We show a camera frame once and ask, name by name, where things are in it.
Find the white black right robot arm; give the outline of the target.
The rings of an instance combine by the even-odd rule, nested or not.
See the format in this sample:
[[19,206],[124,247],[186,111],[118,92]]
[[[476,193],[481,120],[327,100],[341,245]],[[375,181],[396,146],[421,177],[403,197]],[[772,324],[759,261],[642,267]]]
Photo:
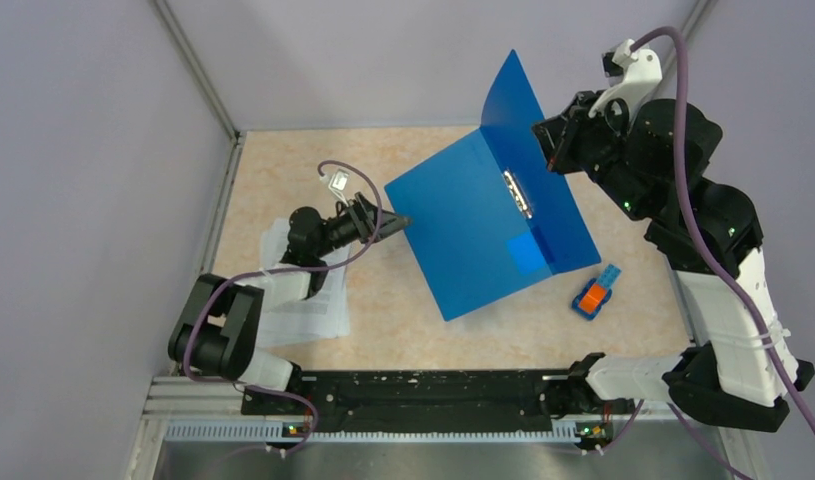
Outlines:
[[683,97],[637,109],[596,103],[595,92],[580,92],[533,125],[547,168],[587,175],[629,219],[647,222],[644,238],[687,291],[705,340],[666,357],[590,355],[569,385],[572,404],[595,412],[613,399],[656,400],[706,425],[778,431],[815,369],[786,345],[752,200],[705,177],[722,128]]

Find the blue plastic file folder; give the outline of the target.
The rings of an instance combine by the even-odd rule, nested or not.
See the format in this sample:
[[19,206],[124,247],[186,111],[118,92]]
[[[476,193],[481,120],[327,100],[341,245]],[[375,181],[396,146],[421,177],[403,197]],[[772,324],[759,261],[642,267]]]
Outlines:
[[600,263],[566,178],[531,131],[544,118],[511,51],[479,126],[385,185],[444,321]]

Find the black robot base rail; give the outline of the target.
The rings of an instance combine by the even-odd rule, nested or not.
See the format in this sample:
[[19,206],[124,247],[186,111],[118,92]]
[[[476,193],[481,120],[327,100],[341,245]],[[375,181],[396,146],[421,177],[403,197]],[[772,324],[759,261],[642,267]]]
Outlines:
[[565,370],[307,370],[284,399],[245,389],[247,416],[319,415],[318,433],[547,432],[575,415],[630,414]]

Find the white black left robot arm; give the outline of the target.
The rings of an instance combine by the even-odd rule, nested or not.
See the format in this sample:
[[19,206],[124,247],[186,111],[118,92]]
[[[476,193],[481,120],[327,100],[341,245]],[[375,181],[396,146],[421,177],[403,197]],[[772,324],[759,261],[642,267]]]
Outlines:
[[262,313],[318,294],[337,267],[326,262],[327,255],[355,242],[377,243],[411,222],[361,193],[339,203],[330,218],[310,206],[296,209],[288,219],[288,245],[274,267],[232,278],[206,273],[196,279],[169,337],[169,358],[196,380],[262,387],[278,412],[297,410],[304,388],[292,378],[299,366],[256,347]]

